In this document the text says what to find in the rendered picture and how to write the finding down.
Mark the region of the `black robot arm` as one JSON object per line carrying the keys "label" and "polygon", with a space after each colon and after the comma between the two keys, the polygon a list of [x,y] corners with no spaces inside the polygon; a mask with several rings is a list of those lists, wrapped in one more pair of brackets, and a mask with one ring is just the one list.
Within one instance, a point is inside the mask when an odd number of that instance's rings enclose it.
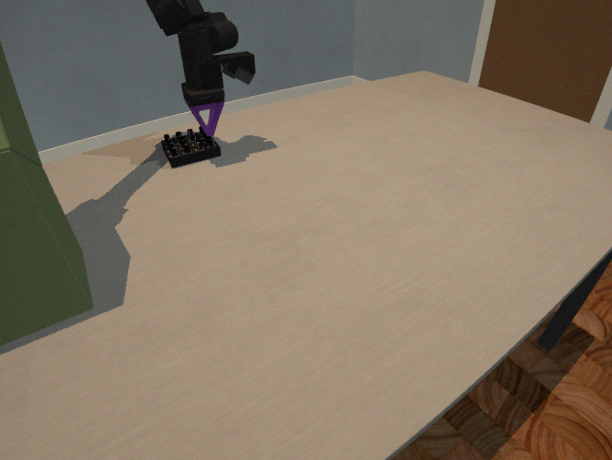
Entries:
{"label": "black robot arm", "polygon": [[199,0],[146,2],[165,35],[178,34],[182,60],[196,61],[213,57],[213,60],[201,63],[205,90],[224,87],[222,72],[250,84],[255,74],[252,53],[245,51],[212,55],[234,48],[238,42],[237,28],[227,20],[224,13],[205,12]]}

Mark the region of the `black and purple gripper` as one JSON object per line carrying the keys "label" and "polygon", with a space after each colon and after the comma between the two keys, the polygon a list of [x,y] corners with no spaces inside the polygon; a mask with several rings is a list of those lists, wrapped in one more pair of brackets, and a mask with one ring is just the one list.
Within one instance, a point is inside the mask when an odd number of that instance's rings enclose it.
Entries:
{"label": "black and purple gripper", "polygon": [[[223,88],[205,90],[201,63],[211,60],[212,56],[196,61],[182,60],[186,80],[185,83],[181,83],[184,100],[207,136],[214,135],[225,101]],[[199,113],[208,109],[210,114],[206,125]]]}

